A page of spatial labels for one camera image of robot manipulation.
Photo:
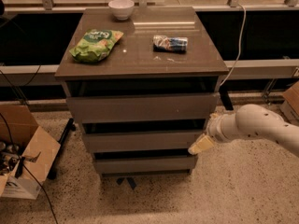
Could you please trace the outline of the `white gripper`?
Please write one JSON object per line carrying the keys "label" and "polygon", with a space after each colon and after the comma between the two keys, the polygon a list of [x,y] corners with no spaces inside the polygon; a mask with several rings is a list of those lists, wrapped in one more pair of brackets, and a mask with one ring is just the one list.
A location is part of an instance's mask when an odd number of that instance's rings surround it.
{"label": "white gripper", "polygon": [[238,129],[235,121],[235,114],[219,115],[210,114],[209,122],[206,126],[206,134],[201,134],[198,139],[188,148],[188,152],[197,155],[200,152],[208,150],[214,146],[214,141],[218,143],[227,143],[238,137]]}

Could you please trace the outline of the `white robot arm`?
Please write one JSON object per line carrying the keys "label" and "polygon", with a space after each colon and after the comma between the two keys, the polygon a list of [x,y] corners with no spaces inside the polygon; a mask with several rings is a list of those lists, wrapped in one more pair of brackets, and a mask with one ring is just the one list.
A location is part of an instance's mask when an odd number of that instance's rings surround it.
{"label": "white robot arm", "polygon": [[188,148],[192,155],[208,150],[215,143],[237,139],[266,139],[299,157],[299,127],[260,105],[242,105],[231,114],[212,114],[206,131]]}

